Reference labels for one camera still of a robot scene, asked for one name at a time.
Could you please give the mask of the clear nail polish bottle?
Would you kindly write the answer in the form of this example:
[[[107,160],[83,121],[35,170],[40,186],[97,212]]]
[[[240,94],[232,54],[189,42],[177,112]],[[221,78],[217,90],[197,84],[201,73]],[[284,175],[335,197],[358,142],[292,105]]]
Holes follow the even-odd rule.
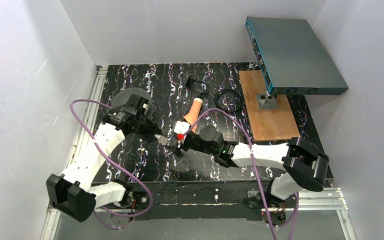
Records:
[[[167,145],[169,143],[168,139],[165,136],[161,135],[161,134],[155,134],[154,137],[162,145]]]

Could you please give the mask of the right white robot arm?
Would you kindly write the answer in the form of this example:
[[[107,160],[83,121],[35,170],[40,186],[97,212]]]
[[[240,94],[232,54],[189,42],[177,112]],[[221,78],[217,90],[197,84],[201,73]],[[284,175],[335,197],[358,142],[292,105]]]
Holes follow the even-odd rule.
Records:
[[[285,171],[269,184],[265,196],[275,201],[286,200],[301,190],[321,192],[329,168],[329,157],[301,137],[276,145],[248,145],[224,140],[222,133],[208,125],[199,134],[189,130],[186,122],[174,128],[177,149],[194,150],[214,157],[225,168],[247,166],[270,167]]]

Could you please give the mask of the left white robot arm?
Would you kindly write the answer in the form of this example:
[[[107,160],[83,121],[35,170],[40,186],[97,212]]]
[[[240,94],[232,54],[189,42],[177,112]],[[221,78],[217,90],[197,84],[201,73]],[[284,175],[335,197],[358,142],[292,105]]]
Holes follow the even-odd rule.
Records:
[[[132,202],[132,187],[121,180],[93,186],[92,182],[112,151],[129,134],[147,141],[160,140],[162,131],[148,114],[150,96],[132,93],[121,105],[111,107],[96,133],[80,155],[59,175],[51,174],[46,181],[50,204],[78,222],[84,222],[96,208],[111,203]]]

